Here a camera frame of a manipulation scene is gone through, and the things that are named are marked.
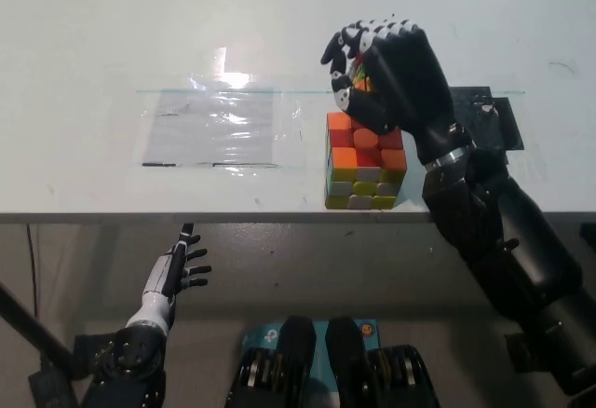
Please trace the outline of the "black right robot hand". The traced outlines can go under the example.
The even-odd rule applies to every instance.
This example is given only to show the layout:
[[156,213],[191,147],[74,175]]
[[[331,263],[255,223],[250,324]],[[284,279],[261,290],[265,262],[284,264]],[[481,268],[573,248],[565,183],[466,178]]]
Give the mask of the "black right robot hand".
[[474,150],[427,35],[412,20],[351,23],[332,36],[320,63],[330,66],[337,107],[377,135],[409,133],[427,170]]

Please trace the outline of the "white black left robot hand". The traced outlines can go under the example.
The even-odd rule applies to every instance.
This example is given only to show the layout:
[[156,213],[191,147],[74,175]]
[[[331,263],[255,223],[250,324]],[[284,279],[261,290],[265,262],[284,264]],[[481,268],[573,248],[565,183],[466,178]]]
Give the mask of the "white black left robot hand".
[[188,264],[208,252],[207,249],[191,250],[201,239],[193,232],[193,224],[184,224],[178,240],[157,258],[142,291],[141,308],[127,321],[126,328],[148,327],[167,337],[175,321],[177,295],[209,283],[204,275],[211,272],[210,265]]

